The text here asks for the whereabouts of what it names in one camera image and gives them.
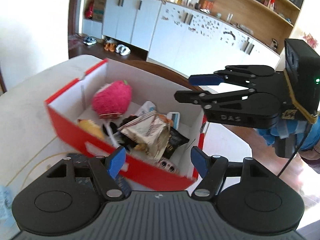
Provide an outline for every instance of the white wall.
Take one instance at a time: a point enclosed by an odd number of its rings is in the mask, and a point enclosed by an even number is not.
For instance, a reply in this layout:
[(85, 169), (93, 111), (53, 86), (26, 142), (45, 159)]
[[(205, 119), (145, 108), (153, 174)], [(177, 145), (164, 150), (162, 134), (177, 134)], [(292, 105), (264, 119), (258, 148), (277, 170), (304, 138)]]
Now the white wall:
[[(319, 12), (320, 2), (319, 0), (304, 0), (301, 12), (297, 19), (296, 25), (290, 35), (291, 39), (302, 39), (303, 33), (311, 33), (312, 36), (320, 44), (320, 14)], [(315, 49), (315, 51), (320, 54), (320, 45)], [(276, 67), (276, 70), (283, 70), (285, 62), (284, 49), (280, 54), (280, 61)]]
[(69, 0), (0, 0), (0, 68), (7, 89), (68, 60)]

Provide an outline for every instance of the silver snack packet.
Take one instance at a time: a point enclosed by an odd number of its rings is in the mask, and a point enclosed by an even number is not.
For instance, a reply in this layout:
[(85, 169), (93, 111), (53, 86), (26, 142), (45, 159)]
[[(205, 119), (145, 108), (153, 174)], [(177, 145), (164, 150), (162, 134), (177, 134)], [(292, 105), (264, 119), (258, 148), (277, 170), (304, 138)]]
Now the silver snack packet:
[(118, 129), (139, 145), (145, 146), (146, 154), (158, 162), (168, 144), (170, 124), (159, 117), (156, 111), (151, 111)]

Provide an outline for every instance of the shoe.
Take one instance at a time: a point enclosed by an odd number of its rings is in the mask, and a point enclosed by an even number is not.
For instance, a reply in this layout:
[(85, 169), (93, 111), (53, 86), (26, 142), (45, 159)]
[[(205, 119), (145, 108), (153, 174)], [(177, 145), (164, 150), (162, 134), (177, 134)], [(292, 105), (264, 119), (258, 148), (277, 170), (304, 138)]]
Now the shoe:
[(97, 43), (97, 40), (91, 36), (86, 36), (84, 39), (83, 39), (83, 43), (84, 44), (87, 44), (88, 46), (91, 46), (93, 44), (96, 44)]
[(122, 48), (123, 46), (124, 46), (123, 44), (119, 44), (119, 45), (116, 47), (116, 53), (120, 53), (121, 48)]
[(113, 38), (105, 38), (106, 43), (116, 43), (116, 41)]
[(107, 43), (105, 46), (104, 46), (104, 50), (105, 51), (108, 51), (110, 49), (110, 46), (111, 46), (111, 43)]
[(126, 56), (126, 55), (130, 54), (130, 52), (131, 52), (131, 50), (128, 47), (123, 46), (120, 50), (120, 55)]
[(115, 43), (111, 43), (110, 47), (109, 47), (109, 51), (110, 52), (115, 52), (115, 50), (116, 50), (116, 44)]

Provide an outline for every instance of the pink flower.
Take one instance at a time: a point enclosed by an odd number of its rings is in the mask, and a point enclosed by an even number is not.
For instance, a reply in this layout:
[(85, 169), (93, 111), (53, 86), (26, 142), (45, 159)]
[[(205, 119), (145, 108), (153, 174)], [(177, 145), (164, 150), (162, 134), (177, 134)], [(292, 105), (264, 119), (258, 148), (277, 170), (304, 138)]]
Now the pink flower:
[(308, 35), (304, 33), (304, 36), (302, 38), (313, 49), (316, 49), (316, 47), (319, 45), (318, 41), (314, 37), (312, 37), (311, 33), (309, 33)]

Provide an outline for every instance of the black snack packet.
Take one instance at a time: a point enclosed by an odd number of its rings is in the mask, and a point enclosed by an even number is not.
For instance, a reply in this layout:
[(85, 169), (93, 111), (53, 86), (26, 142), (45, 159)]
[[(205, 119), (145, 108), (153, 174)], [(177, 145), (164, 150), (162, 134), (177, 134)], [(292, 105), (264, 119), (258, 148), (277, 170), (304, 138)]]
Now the black snack packet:
[(170, 159), (174, 151), (181, 145), (188, 143), (190, 140), (175, 130), (173, 127), (170, 128), (170, 137), (167, 147), (164, 150), (163, 157)]

